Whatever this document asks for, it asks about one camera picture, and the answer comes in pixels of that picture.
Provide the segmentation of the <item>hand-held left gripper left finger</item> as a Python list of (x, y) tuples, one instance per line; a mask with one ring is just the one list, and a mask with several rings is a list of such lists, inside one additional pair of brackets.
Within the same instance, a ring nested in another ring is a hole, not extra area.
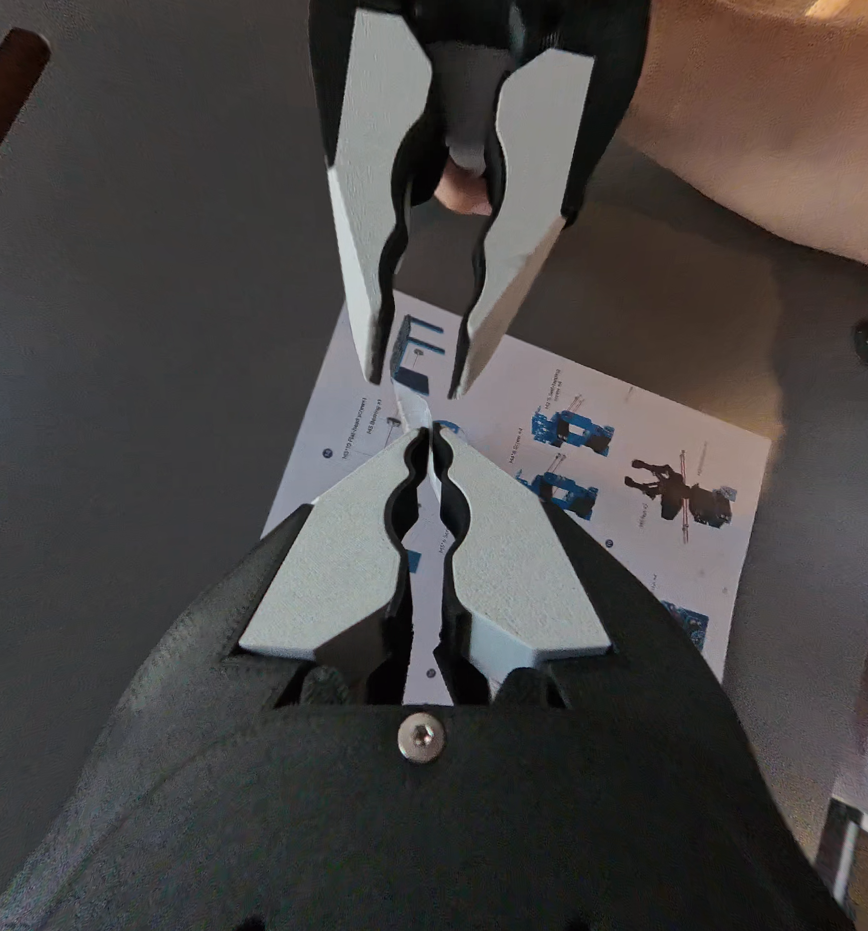
[(242, 651), (336, 669), (368, 703), (401, 703), (413, 642), (409, 557), (430, 431), (412, 430), (302, 506)]

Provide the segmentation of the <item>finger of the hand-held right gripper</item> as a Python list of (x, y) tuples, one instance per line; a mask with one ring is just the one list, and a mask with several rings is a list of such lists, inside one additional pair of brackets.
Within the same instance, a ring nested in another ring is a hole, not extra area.
[(563, 198), (595, 57), (551, 48), (502, 83), (495, 107), (497, 205), (475, 256), (481, 281), (463, 318), (449, 396), (483, 373), (565, 226)]
[(358, 7), (336, 152), (331, 207), (360, 368), (378, 385), (394, 311), (392, 275), (404, 245), (406, 193), (395, 161), (427, 110), (433, 69), (404, 18)]

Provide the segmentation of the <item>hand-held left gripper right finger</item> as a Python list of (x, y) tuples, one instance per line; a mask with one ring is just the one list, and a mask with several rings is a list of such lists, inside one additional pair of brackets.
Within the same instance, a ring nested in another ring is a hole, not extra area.
[(604, 656), (612, 641), (547, 505), (461, 437), (432, 432), (432, 482), (453, 542), (435, 650), (453, 703), (489, 703), (518, 669)]

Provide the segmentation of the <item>printed instruction sheet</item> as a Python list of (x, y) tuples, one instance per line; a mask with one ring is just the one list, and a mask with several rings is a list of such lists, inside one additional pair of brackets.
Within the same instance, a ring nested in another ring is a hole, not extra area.
[[(405, 317), (396, 367), (411, 387), (427, 379), (433, 420), (522, 490), (549, 492), (672, 612), (720, 681), (770, 442), (508, 335), (469, 394), (450, 401), (459, 318), (398, 294), (396, 339)], [(365, 382), (344, 308), (263, 536), (401, 436), (402, 387), (389, 374)], [(425, 482), (405, 540), (415, 607), (406, 704), (452, 704), (433, 657), (451, 543)]]

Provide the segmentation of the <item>person's right forearm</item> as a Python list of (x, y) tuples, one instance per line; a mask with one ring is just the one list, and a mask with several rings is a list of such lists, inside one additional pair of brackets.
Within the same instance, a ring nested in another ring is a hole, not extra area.
[(868, 2), (651, 2), (619, 135), (777, 237), (868, 267)]

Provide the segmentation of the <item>black desk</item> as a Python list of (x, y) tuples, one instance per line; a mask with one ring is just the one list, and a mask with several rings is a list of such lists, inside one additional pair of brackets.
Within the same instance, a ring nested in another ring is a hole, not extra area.
[[(260, 536), (344, 299), (306, 2), (0, 2), (0, 896)], [(774, 440), (730, 697), (808, 855), (868, 651), (868, 267), (624, 141), (515, 336)]]

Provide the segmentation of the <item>person's right hand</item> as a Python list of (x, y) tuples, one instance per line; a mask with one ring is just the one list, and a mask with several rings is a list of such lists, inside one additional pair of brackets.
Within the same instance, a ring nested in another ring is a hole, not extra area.
[(434, 198), (460, 215), (491, 216), (489, 191), (485, 178), (458, 165), (448, 156)]

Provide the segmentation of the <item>brown cardboard box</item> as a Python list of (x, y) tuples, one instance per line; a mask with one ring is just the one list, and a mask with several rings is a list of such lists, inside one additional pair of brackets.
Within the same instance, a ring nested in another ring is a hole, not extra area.
[(868, 930), (868, 814), (832, 797), (814, 867), (854, 928)]

